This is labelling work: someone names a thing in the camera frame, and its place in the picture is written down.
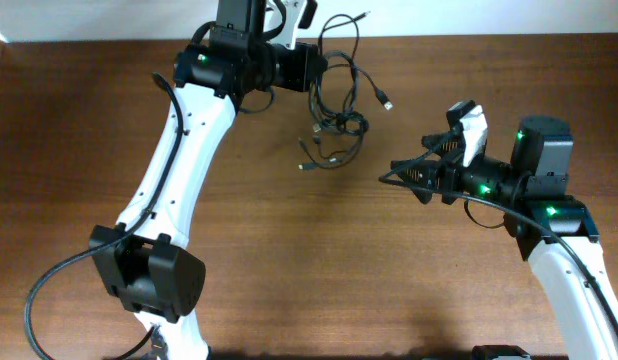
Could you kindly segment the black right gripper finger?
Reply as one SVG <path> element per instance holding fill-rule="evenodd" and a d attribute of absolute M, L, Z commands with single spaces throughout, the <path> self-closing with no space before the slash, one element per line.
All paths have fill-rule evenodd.
<path fill-rule="evenodd" d="M 447 155 L 451 153 L 458 155 L 460 153 L 459 136 L 453 132 L 423 136 L 421 144 L 429 154 Z"/>
<path fill-rule="evenodd" d="M 407 160 L 393 160 L 390 163 L 390 169 L 395 170 L 407 162 Z M 438 169 L 437 165 L 435 165 L 436 163 L 434 160 L 423 160 L 406 170 L 398 172 L 396 175 L 411 186 L 436 190 L 438 188 Z M 412 190 L 412 192 L 422 204 L 428 204 L 433 196 L 431 193 L 418 190 Z"/>

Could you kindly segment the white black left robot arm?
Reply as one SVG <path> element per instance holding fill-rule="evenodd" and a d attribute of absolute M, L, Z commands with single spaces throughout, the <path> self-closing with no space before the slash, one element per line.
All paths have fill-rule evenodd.
<path fill-rule="evenodd" d="M 206 268 L 187 249 L 196 201 L 248 93 L 308 90 L 318 49 L 297 33 L 316 8 L 308 0 L 222 1 L 177 55 L 172 79 L 155 77 L 171 102 L 159 143 L 116 223 L 89 238 L 107 293 L 146 328 L 130 358 L 208 357 L 195 314 Z"/>

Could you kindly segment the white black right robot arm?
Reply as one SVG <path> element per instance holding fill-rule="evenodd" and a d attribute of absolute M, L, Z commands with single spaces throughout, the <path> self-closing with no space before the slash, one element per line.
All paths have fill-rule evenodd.
<path fill-rule="evenodd" d="M 483 153 L 469 165 L 466 141 L 451 131 L 422 140 L 428 154 L 396 160 L 382 183 L 407 188 L 423 204 L 435 194 L 496 209 L 552 308 L 571 359 L 618 359 L 618 300 L 600 234 L 587 207 L 566 191 L 573 137 L 549 116 L 521 120 L 509 161 Z"/>

